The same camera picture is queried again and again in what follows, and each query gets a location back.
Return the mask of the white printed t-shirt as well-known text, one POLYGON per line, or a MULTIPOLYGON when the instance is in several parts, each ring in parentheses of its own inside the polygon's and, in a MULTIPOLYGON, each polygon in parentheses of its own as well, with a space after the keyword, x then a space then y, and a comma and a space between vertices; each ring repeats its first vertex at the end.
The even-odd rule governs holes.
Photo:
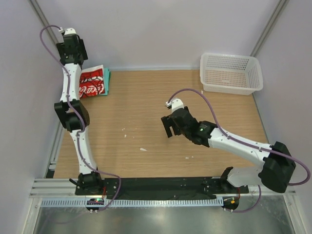
POLYGON ((79 98, 95 97, 98 95, 98 86, 103 81, 103 65, 82 70, 79 80, 79 98))

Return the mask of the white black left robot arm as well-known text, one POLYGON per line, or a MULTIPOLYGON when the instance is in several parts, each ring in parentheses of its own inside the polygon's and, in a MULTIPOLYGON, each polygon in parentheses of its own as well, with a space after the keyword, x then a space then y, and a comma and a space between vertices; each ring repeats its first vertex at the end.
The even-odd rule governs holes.
POLYGON ((82 65, 88 59, 83 39, 75 32, 62 33, 63 42, 57 43, 64 80, 60 101, 54 104, 55 112, 75 146, 79 163, 77 194, 98 195, 103 182, 93 159, 88 138, 89 113, 79 98, 79 81, 82 65))

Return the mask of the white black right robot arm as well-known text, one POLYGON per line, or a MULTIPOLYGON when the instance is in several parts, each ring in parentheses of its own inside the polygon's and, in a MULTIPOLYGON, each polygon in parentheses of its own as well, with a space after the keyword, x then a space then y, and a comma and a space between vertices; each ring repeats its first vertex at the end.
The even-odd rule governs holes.
POLYGON ((175 110, 162 117, 161 121, 168 137, 184 135, 196 145, 224 150, 254 164, 241 169, 226 168, 219 182, 223 192, 231 193, 237 187, 246 185, 264 185, 277 193, 286 191, 296 164, 291 158, 280 156, 280 153, 289 154, 284 144, 259 144, 228 132, 223 133, 215 123, 197 121, 187 107, 175 110), (277 153, 266 152, 266 146, 276 149, 277 153))

